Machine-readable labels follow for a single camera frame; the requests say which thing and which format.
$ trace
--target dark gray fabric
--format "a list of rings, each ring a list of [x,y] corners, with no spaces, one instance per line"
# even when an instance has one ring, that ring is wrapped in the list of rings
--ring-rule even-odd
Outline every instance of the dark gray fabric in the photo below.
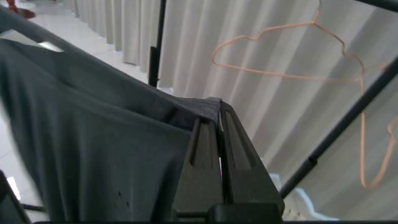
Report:
[[[169,219],[193,122],[218,114],[112,71],[0,40],[0,96],[51,220]]]

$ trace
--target curtain fold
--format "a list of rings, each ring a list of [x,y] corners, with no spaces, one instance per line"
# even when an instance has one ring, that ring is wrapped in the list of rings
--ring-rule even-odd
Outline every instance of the curtain fold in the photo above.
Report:
[[[122,50],[127,63],[146,71],[149,46],[155,45],[160,1],[64,0],[83,22]],[[283,182],[361,96],[358,83],[328,83],[270,77],[212,64],[214,49],[238,35],[257,36],[272,26],[310,21],[345,42],[347,52],[366,65],[389,63],[397,54],[398,15],[354,0],[168,0],[165,15],[160,87],[182,97],[220,97],[236,110],[270,173]],[[358,78],[359,63],[344,57],[342,45],[315,27],[267,33],[258,42],[239,40],[223,48],[217,61],[231,65],[308,77]],[[366,74],[368,87],[381,73]],[[366,178],[377,174],[398,114],[395,80],[366,109]],[[327,150],[300,188],[289,195],[298,207],[343,220],[398,219],[397,147],[380,186],[365,189],[359,178],[359,118]]]
[[[150,46],[156,45],[160,1],[63,0],[64,6],[123,52],[123,61],[147,72]]]

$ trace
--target tiled floor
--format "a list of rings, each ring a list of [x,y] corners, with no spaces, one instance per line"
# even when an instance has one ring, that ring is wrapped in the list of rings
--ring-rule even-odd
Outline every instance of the tiled floor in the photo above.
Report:
[[[33,3],[17,1],[17,6],[29,8],[36,13],[37,16],[31,19],[32,22],[126,74],[147,83],[147,74],[140,72],[137,66],[123,63],[121,52],[115,52],[113,46],[106,44],[104,38],[90,30],[87,24],[80,22],[70,11],[66,11],[62,3],[53,0],[39,0]],[[7,118],[0,107],[0,169],[7,177],[15,179],[21,195],[21,203],[41,205],[34,185],[15,150],[7,123]],[[29,212],[28,215],[33,222],[48,220],[43,213]]]

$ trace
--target orange clothes hanger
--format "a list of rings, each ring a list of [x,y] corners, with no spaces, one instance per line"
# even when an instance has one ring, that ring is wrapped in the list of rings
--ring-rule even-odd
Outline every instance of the orange clothes hanger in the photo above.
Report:
[[[312,81],[322,81],[322,82],[332,82],[332,83],[359,83],[361,89],[361,95],[363,95],[364,93],[364,74],[369,70],[369,68],[373,68],[373,67],[378,67],[380,69],[385,69],[385,66],[382,65],[372,65],[368,68],[365,67],[363,61],[361,60],[361,58],[351,52],[346,52],[345,47],[346,44],[344,43],[344,41],[339,38],[336,34],[334,34],[332,31],[322,27],[320,24],[317,23],[317,19],[319,17],[320,14],[320,9],[322,8],[322,2],[321,0],[319,0],[319,7],[317,9],[317,11],[315,12],[315,15],[312,19],[312,21],[310,22],[301,22],[301,23],[297,23],[297,24],[289,24],[289,25],[282,25],[282,26],[275,26],[275,27],[269,27],[266,28],[264,30],[262,30],[260,32],[260,34],[257,37],[250,37],[248,35],[240,35],[237,36],[221,45],[219,45],[214,51],[213,51],[213,55],[212,55],[212,59],[213,59],[213,64],[219,65],[221,67],[226,67],[226,68],[233,68],[233,69],[238,69],[238,70],[244,70],[247,72],[254,72],[254,73],[260,73],[260,74],[264,74],[264,75],[270,75],[270,76],[276,76],[276,77],[282,77],[282,78],[296,78],[296,79],[304,79],[304,80],[312,80]],[[267,33],[267,32],[271,32],[271,31],[275,31],[275,30],[281,30],[281,29],[288,29],[288,28],[293,28],[293,27],[305,27],[305,26],[314,26],[324,32],[326,32],[327,34],[331,35],[332,37],[334,37],[336,40],[338,40],[341,45],[342,45],[342,49],[341,49],[341,53],[345,56],[345,57],[352,57],[355,58],[356,61],[358,61],[358,63],[361,66],[361,74],[359,76],[359,78],[357,79],[344,79],[344,78],[323,78],[323,77],[306,77],[303,75],[289,75],[289,74],[284,74],[284,73],[278,73],[278,72],[268,72],[268,71],[261,71],[261,70],[254,70],[251,68],[246,68],[246,67],[239,67],[239,66],[235,66],[235,65],[228,65],[225,63],[220,63],[216,61],[216,54],[225,46],[227,45],[231,45],[233,43],[235,43],[238,40],[241,39],[247,39],[247,40],[251,40],[251,41],[258,41],[262,38],[262,36]],[[398,125],[398,116],[396,116],[388,125],[387,127],[387,131],[390,135],[390,142],[387,148],[387,152],[386,155],[384,156],[383,162],[381,164],[381,168],[379,169],[379,172],[377,173],[377,175],[375,176],[375,178],[371,181],[371,183],[368,185],[366,184],[365,181],[365,120],[366,120],[366,115],[365,112],[361,113],[361,183],[362,185],[367,188],[367,189],[373,189],[375,187],[377,187],[380,183],[380,181],[382,180],[384,174],[386,173],[387,167],[389,165],[391,156],[392,156],[392,151],[394,149],[394,146],[396,144],[396,139],[393,133],[393,129],[395,126]]]

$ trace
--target white curtain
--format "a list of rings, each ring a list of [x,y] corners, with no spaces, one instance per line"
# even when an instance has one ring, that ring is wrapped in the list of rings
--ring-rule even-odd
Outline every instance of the white curtain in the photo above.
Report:
[[[156,45],[160,1],[156,0],[63,0],[67,9],[85,22],[123,60],[147,72],[150,46]]]
[[[155,44],[159,1],[69,1],[76,16],[124,51],[127,62],[147,65],[149,45]],[[238,35],[253,36],[266,27],[310,21],[318,5],[317,0],[167,1],[159,86],[172,87],[177,96],[217,96],[233,105],[267,170],[282,182],[360,97],[359,85],[223,68],[212,64],[211,54]],[[319,23],[338,34],[347,51],[360,55],[366,65],[387,64],[398,54],[397,14],[354,0],[323,1],[320,10]],[[341,48],[336,39],[315,27],[298,27],[270,32],[259,42],[240,40],[221,50],[217,60],[308,77],[359,77],[359,64],[344,58]],[[380,72],[374,69],[366,74],[367,87]],[[395,80],[366,110],[368,182],[384,157],[388,122],[398,114],[397,87]],[[306,192],[313,210],[329,217],[397,220],[398,149],[380,186],[365,189],[359,179],[359,130],[357,119],[296,192]],[[300,207],[303,200],[293,202]]]

